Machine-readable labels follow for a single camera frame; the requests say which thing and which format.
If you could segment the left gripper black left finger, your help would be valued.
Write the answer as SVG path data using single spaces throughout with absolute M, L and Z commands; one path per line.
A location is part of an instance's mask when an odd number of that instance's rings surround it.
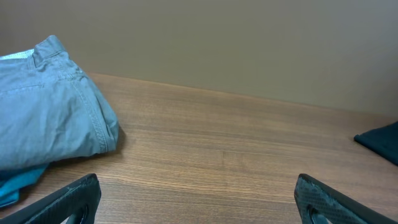
M 88 174 L 1 219 L 1 224 L 94 224 L 101 199 L 96 174 Z

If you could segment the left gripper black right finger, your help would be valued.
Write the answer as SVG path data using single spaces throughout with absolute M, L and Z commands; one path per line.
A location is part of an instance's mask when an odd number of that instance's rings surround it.
M 303 224 L 397 224 L 307 174 L 298 176 L 294 199 Z

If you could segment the black shorts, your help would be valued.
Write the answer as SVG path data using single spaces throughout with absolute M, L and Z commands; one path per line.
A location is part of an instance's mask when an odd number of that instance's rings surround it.
M 397 165 L 397 122 L 357 134 L 354 140 Z

